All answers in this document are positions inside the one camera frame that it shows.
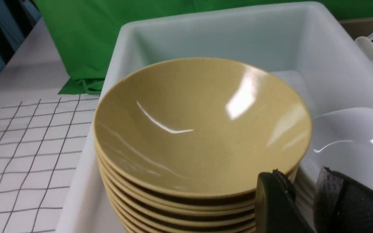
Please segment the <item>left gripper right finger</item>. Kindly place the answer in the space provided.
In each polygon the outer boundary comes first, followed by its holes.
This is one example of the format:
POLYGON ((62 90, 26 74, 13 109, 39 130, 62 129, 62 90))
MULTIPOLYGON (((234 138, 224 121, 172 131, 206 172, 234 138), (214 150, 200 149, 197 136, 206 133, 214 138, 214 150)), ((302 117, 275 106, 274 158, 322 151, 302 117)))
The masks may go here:
POLYGON ((373 190, 323 167, 316 183, 313 216, 318 233, 373 233, 373 190))

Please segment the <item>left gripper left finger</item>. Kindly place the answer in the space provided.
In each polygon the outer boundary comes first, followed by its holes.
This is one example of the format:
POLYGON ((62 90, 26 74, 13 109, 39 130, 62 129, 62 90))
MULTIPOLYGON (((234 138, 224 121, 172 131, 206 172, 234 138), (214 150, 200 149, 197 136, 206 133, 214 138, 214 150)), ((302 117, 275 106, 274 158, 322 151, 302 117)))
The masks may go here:
POLYGON ((280 171, 262 172, 255 192, 257 233, 314 233, 296 207, 296 190, 280 171))

